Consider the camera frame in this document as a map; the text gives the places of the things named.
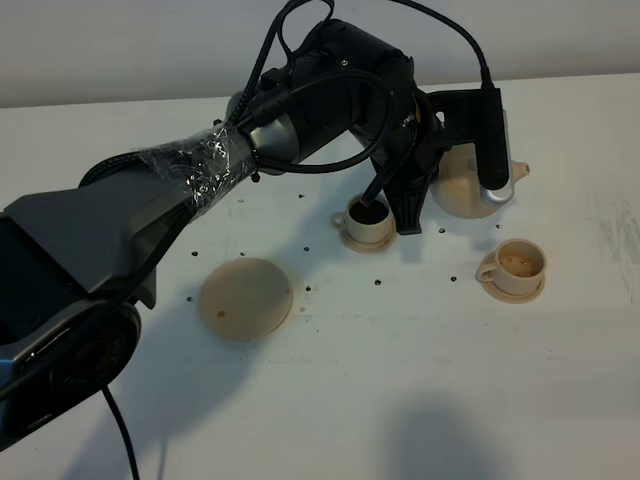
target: round wooden disc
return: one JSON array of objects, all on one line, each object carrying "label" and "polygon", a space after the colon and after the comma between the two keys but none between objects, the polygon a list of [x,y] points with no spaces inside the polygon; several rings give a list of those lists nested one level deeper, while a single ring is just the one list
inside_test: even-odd
[{"label": "round wooden disc", "polygon": [[228,340],[255,340],[273,332],[291,309],[289,279],[274,264],[239,258],[216,269],[198,298],[205,325]]}]

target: robotic arm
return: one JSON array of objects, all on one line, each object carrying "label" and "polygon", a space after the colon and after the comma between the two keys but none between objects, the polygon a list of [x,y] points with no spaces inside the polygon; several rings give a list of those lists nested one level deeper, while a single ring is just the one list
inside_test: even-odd
[{"label": "robotic arm", "polygon": [[[442,155],[464,143],[475,144],[485,200],[511,198],[500,91],[462,27],[418,3],[393,0],[456,29],[478,55],[480,89],[426,94],[415,84],[410,57],[331,19],[333,0],[323,0],[331,9],[327,19],[292,52],[282,24],[308,1],[290,0],[278,14],[247,87],[232,98],[218,130],[152,151],[188,188],[167,182],[142,153],[124,154],[94,167],[78,189],[27,195],[0,212],[0,450],[122,371],[140,334],[135,304],[155,305],[155,267],[202,212],[201,199],[209,207],[244,178],[258,181],[259,172],[327,173],[371,158],[376,175],[362,202],[384,191],[398,233],[417,234]],[[262,73],[276,36],[287,65]],[[229,134],[233,159],[220,131]],[[345,131],[362,153],[301,165]],[[207,166],[203,185],[187,167],[202,145],[212,144],[222,152],[213,158],[222,160]]]}]

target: cup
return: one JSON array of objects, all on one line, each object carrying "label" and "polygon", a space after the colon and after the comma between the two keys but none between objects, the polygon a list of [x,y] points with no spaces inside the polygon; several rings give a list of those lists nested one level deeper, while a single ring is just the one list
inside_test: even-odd
[{"label": "cup", "polygon": [[513,239],[502,243],[476,271],[476,280],[493,283],[504,293],[526,296],[544,280],[547,259],[535,243]]},{"label": "cup", "polygon": [[360,203],[362,195],[351,199],[344,212],[331,215],[331,225],[346,233],[349,240],[374,246],[388,242],[395,234],[393,214],[382,197],[378,197],[369,206]]}]

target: teapot spout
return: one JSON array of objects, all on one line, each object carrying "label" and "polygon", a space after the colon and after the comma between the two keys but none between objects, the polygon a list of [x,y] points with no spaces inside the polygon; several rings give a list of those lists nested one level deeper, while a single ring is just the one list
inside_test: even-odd
[{"label": "teapot spout", "polygon": [[513,175],[513,182],[515,183],[529,175],[531,168],[527,162],[511,162],[511,173]]}]

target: black cable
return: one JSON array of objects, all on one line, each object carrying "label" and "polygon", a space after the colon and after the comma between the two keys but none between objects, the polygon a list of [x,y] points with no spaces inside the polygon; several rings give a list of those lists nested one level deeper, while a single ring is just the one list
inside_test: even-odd
[{"label": "black cable", "polygon": [[113,413],[113,417],[116,419],[116,423],[118,424],[118,428],[120,429],[120,434],[122,435],[122,440],[124,441],[124,447],[127,449],[127,458],[129,459],[129,466],[131,467],[131,476],[133,477],[133,480],[140,480],[138,465],[136,463],[136,454],[133,450],[133,443],[131,442],[131,437],[129,436],[129,430],[127,430],[127,424],[124,423],[122,413],[120,413],[118,404],[113,398],[113,395],[111,395],[109,387],[102,387],[102,393],[104,394],[105,400],[109,404],[109,408],[111,409],[111,413]]},{"label": "black cable", "polygon": [[418,135],[418,127],[416,126],[417,121],[414,120],[409,123],[408,129],[410,131],[409,141],[404,148],[404,151],[400,155],[398,161],[395,162],[387,162],[376,174],[373,178],[367,189],[362,194],[362,198],[360,202],[368,207],[373,203],[376,199],[380,191],[387,186],[387,183],[391,180],[391,178],[400,170],[400,168],[404,165],[409,159],[409,156],[413,152],[413,147],[415,145],[415,140]]},{"label": "black cable", "polygon": [[262,47],[260,48],[260,53],[258,54],[258,59],[256,60],[253,69],[251,70],[251,74],[249,75],[249,80],[247,81],[247,86],[244,87],[240,100],[236,105],[236,108],[233,109],[231,115],[229,115],[229,121],[234,125],[240,120],[240,117],[244,113],[249,101],[253,98],[253,95],[256,90],[256,86],[258,85],[258,81],[260,80],[260,74],[262,73],[262,69],[264,68],[264,64],[267,61],[267,57],[269,56],[269,51],[271,50],[271,46],[273,45],[273,40],[278,34],[278,28],[282,28],[282,22],[284,21],[284,17],[288,15],[291,11],[295,10],[301,5],[305,3],[309,3],[313,0],[289,0],[287,4],[284,6],[276,18],[271,23],[269,27],[269,31],[267,32],[267,36],[262,43]]},{"label": "black cable", "polygon": [[[280,19],[278,22],[279,25],[278,25],[277,35],[278,35],[278,40],[280,41],[280,46],[282,47],[282,50],[284,50],[284,54],[287,56],[287,64],[284,67],[284,71],[287,73],[287,75],[293,72],[293,69],[295,68],[295,65],[296,65],[296,57],[291,51],[291,49],[289,48],[289,45],[287,45],[287,42],[285,42],[284,40],[284,34],[282,33],[282,29],[284,28],[284,21],[286,20],[287,15],[293,12],[296,8],[310,1],[311,0],[290,1],[287,5],[285,5],[282,11],[280,11],[280,13],[278,14]],[[333,16],[333,10],[335,9],[335,2],[334,0],[320,0],[320,1],[323,3],[326,3],[329,6],[329,13],[327,14],[323,22],[323,23],[327,23],[329,20],[331,20],[331,17]]]},{"label": "black cable", "polygon": [[195,213],[195,208],[193,206],[186,206],[186,208],[180,212],[171,227],[169,227],[166,235],[162,237],[156,248],[147,257],[138,271],[130,277],[129,281],[116,296],[105,302],[76,328],[71,329],[71,331],[64,336],[57,345],[50,348],[49,351],[41,354],[38,361],[31,362],[33,365],[26,366],[24,371],[19,373],[20,376],[0,387],[0,403],[5,401],[16,391],[25,387],[34,379],[34,377],[51,368],[58,360],[60,360],[60,358],[67,354],[71,349],[77,347],[81,341],[83,341],[105,320],[107,320],[108,317],[113,315],[120,305],[126,302],[129,297],[133,295],[140,283],[142,283],[151,274],[164,254],[169,250],[173,241],[184,227],[187,226]]},{"label": "black cable", "polygon": [[385,112],[384,118],[382,121],[382,127],[380,128],[380,132],[376,139],[369,144],[367,148],[365,148],[362,152],[354,155],[353,157],[347,158],[346,160],[342,160],[340,162],[328,163],[325,165],[294,165],[294,164],[283,164],[281,162],[276,162],[270,160],[268,158],[259,157],[258,158],[258,167],[266,167],[270,170],[278,171],[278,172],[289,172],[289,173],[331,173],[331,172],[339,172],[341,170],[345,170],[347,168],[351,168],[369,158],[377,149],[382,145],[382,143],[387,139],[391,129],[393,128],[393,116],[395,112],[395,102],[393,101],[393,94],[387,88],[385,83],[380,80],[380,78],[376,77],[372,73],[360,71],[360,70],[344,70],[340,72],[332,72],[327,73],[325,75],[320,75],[316,78],[309,80],[308,82],[303,83],[300,86],[294,87],[290,94],[295,97],[296,95],[300,95],[307,90],[312,88],[317,88],[318,86],[333,82],[336,80],[360,80],[363,83],[370,85],[371,87],[378,90],[385,100]]},{"label": "black cable", "polygon": [[102,180],[114,173],[128,170],[132,167],[148,168],[140,159],[139,152],[123,153],[121,155],[116,155],[115,157],[107,158],[106,160],[103,160],[97,165],[91,167],[91,170],[89,170],[84,177],[82,177],[82,180],[80,180],[78,187],[86,187],[87,185],[91,185],[92,183]]},{"label": "black cable", "polygon": [[449,17],[445,17],[441,13],[432,10],[429,7],[425,7],[421,3],[414,2],[412,0],[389,0],[393,3],[399,3],[400,5],[404,5],[405,7],[413,8],[414,10],[418,10],[426,15],[429,15],[431,18],[435,18],[439,22],[444,23],[447,27],[452,28],[456,32],[458,32],[462,37],[471,45],[476,57],[478,57],[478,63],[480,64],[480,76],[482,77],[482,88],[494,88],[493,81],[491,80],[491,72],[489,71],[489,65],[487,65],[487,60],[484,58],[484,53],[482,53],[482,49],[478,42],[476,42],[475,38],[471,36],[469,32],[467,32],[461,25],[457,24]]}]

